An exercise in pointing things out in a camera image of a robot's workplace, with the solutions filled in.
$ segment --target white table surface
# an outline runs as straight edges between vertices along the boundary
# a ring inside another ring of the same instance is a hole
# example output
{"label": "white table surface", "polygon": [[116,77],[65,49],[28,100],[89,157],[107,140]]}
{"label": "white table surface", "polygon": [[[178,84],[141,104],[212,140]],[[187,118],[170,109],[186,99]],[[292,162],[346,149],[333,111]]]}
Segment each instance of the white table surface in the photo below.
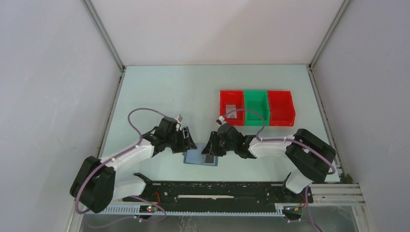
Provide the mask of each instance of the white table surface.
{"label": "white table surface", "polygon": [[[196,143],[207,143],[218,128],[222,89],[290,90],[296,118],[293,127],[266,127],[262,137],[294,134],[305,128],[327,140],[322,118],[305,65],[180,65],[129,66],[126,69],[102,157],[120,151],[138,140],[127,122],[135,108],[153,108],[168,116],[181,114]],[[145,133],[157,126],[161,116],[137,111],[134,125]],[[237,127],[243,134],[255,134],[259,127]],[[219,157],[217,167],[183,163],[182,154],[170,149],[136,165],[122,175],[141,172],[152,180],[175,181],[283,181],[295,166],[283,157],[242,159],[233,152]],[[339,182],[337,174],[326,182]]]}

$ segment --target aluminum frame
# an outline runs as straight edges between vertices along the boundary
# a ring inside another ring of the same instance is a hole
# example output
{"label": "aluminum frame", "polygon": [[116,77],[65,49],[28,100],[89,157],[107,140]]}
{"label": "aluminum frame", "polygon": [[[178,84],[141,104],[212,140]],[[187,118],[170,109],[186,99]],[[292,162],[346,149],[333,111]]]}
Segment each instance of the aluminum frame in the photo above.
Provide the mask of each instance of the aluminum frame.
{"label": "aluminum frame", "polygon": [[338,12],[336,13],[335,18],[333,19],[332,23],[330,24],[329,29],[327,30],[321,44],[319,45],[318,50],[316,51],[315,55],[312,58],[309,66],[314,69],[316,63],[318,62],[320,56],[323,53],[324,48],[326,47],[327,43],[329,42],[330,38],[332,37],[333,33],[335,32],[339,22],[341,21],[342,17],[344,16],[345,12],[347,11],[348,6],[353,0],[344,0],[341,4]]}
{"label": "aluminum frame", "polygon": [[101,35],[102,40],[104,41],[105,45],[107,45],[108,51],[110,51],[111,55],[113,56],[115,62],[117,63],[118,68],[121,70],[121,72],[123,72],[125,69],[125,66],[122,63],[121,58],[119,57],[119,54],[117,50],[115,49],[114,44],[111,41],[110,36],[108,35],[108,32],[104,27],[103,22],[100,19],[100,16],[95,10],[94,5],[92,4],[91,0],[82,0],[82,2],[84,4],[85,9],[88,11],[90,15],[92,22],[97,28],[98,33]]}

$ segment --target green bin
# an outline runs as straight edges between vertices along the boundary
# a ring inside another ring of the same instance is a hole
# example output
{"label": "green bin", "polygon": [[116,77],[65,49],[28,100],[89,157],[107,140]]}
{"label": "green bin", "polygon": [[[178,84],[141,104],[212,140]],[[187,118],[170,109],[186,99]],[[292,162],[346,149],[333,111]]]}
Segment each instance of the green bin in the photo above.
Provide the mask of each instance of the green bin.
{"label": "green bin", "polygon": [[[259,113],[269,126],[270,110],[266,90],[244,90],[245,108]],[[263,121],[252,112],[245,112],[245,126],[262,126]]]}

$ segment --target purple cable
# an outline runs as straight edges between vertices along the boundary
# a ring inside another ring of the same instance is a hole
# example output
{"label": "purple cable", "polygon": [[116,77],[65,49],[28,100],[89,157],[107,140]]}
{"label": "purple cable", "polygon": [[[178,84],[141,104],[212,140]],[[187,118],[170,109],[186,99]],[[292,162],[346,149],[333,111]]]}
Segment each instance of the purple cable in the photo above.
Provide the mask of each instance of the purple cable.
{"label": "purple cable", "polygon": [[[236,110],[229,111],[229,112],[226,113],[223,117],[226,118],[226,116],[227,116],[228,114],[231,114],[231,113],[237,112],[237,111],[248,111],[248,112],[251,112],[251,113],[253,113],[253,114],[255,114],[255,115],[257,115],[258,117],[261,118],[261,120],[262,120],[262,128],[256,133],[256,139],[257,139],[258,141],[260,141],[260,142],[262,142],[262,141],[266,141],[266,142],[276,142],[276,141],[277,141],[277,142],[281,142],[281,141],[283,141],[283,138],[262,139],[262,138],[259,137],[259,134],[260,134],[260,133],[264,130],[264,128],[265,128],[265,120],[264,120],[264,118],[263,118],[259,113],[255,112],[255,111],[253,111],[253,110],[248,110],[248,109],[236,109]],[[325,163],[332,169],[332,171],[329,172],[328,174],[335,174],[335,173],[336,173],[336,168],[332,165],[332,163],[329,162],[325,157],[323,157],[321,154],[319,154],[319,152],[315,151],[314,149],[312,149],[312,148],[309,147],[308,145],[306,145],[306,144],[304,144],[304,143],[301,143],[300,141],[297,141],[297,140],[294,140],[294,139],[285,139],[285,141],[298,144],[298,145],[302,146],[303,148],[309,150],[310,152],[312,152],[313,154],[315,154],[317,157],[319,157],[323,162],[325,162]]]}
{"label": "purple cable", "polygon": [[[139,136],[140,136],[140,137],[139,137],[139,140],[138,140],[138,142],[137,142],[135,145],[133,145],[133,146],[131,146],[131,147],[129,147],[129,148],[127,148],[127,149],[121,151],[120,153],[116,154],[115,156],[113,156],[114,159],[117,159],[118,157],[124,155],[125,153],[127,153],[127,152],[129,152],[129,151],[135,149],[135,146],[136,146],[136,145],[139,145],[139,144],[141,143],[141,141],[142,141],[142,134],[141,134],[141,132],[140,132],[140,131],[132,124],[132,122],[131,122],[131,114],[133,114],[135,111],[138,111],[138,110],[148,110],[148,111],[152,111],[152,112],[155,112],[155,113],[157,113],[157,114],[160,114],[160,115],[163,116],[163,117],[166,117],[165,114],[163,114],[163,113],[161,113],[161,112],[159,112],[159,111],[156,111],[156,110],[154,110],[154,109],[150,109],[150,108],[137,108],[137,109],[131,110],[131,112],[128,114],[128,123],[129,123],[129,124],[131,125],[131,127],[139,134]],[[81,194],[83,193],[84,188],[86,187],[86,185],[88,184],[88,182],[90,181],[90,179],[98,172],[98,170],[101,169],[103,166],[105,166],[106,164],[108,164],[108,163],[111,162],[111,161],[112,161],[112,159],[108,159],[108,160],[104,161],[103,163],[101,163],[99,166],[97,166],[97,168],[95,168],[95,169],[87,176],[87,178],[85,179],[84,183],[81,185],[80,190],[78,191],[77,196],[76,196],[76,198],[75,198],[75,211],[76,211],[78,214],[85,214],[86,212],[89,211],[89,209],[86,209],[86,210],[84,210],[84,211],[81,211],[80,208],[79,208],[80,196],[81,196]]]}
{"label": "purple cable", "polygon": [[162,218],[160,218],[160,219],[149,220],[149,219],[143,219],[143,218],[136,217],[136,216],[127,216],[127,217],[122,217],[122,218],[120,218],[120,219],[117,219],[117,220],[115,220],[115,221],[112,221],[112,222],[110,222],[110,223],[108,223],[108,224],[105,224],[105,225],[102,225],[102,226],[93,226],[93,225],[91,225],[91,224],[88,222],[87,219],[85,219],[85,224],[86,224],[87,226],[93,228],[93,229],[101,229],[101,228],[109,227],[109,226],[111,226],[111,225],[114,225],[114,224],[117,223],[117,222],[120,222],[120,221],[123,221],[123,220],[127,220],[127,219],[138,218],[139,220],[141,220],[141,221],[146,221],[146,222],[159,222],[159,221],[162,221],[162,220],[164,220],[164,219],[166,218],[166,211],[165,211],[161,206],[159,206],[159,205],[157,205],[157,204],[154,204],[154,203],[152,203],[152,202],[150,202],[150,201],[147,201],[147,200],[145,200],[145,199],[143,199],[143,198],[137,197],[137,196],[131,196],[131,197],[132,197],[132,198],[135,198],[135,199],[138,199],[138,200],[140,200],[140,201],[142,201],[142,202],[145,202],[145,203],[148,203],[148,204],[150,204],[150,205],[153,205],[153,206],[157,207],[157,208],[160,209],[162,212],[164,212],[164,217],[162,217]]}
{"label": "purple cable", "polygon": [[263,124],[262,124],[262,128],[261,128],[260,130],[258,130],[258,132],[256,132],[256,139],[257,139],[258,141],[262,141],[262,139],[259,137],[259,134],[265,129],[265,119],[264,119],[259,113],[257,113],[256,111],[248,110],[248,109],[236,109],[236,110],[231,110],[231,111],[227,112],[223,117],[226,118],[226,116],[227,116],[228,114],[231,114],[231,113],[233,113],[233,112],[238,112],[238,111],[251,112],[251,113],[253,113],[253,114],[255,114],[256,116],[258,116],[258,117],[261,118]]}
{"label": "purple cable", "polygon": [[308,189],[309,188],[306,187],[306,190],[305,190],[305,204],[306,204],[307,213],[309,214],[309,220],[310,220],[310,223],[312,223],[312,226],[315,229],[315,232],[318,232],[318,230],[320,230],[322,232],[322,230],[319,229],[318,226],[316,226],[315,222],[313,222],[312,213],[310,212],[310,207],[309,207]]}

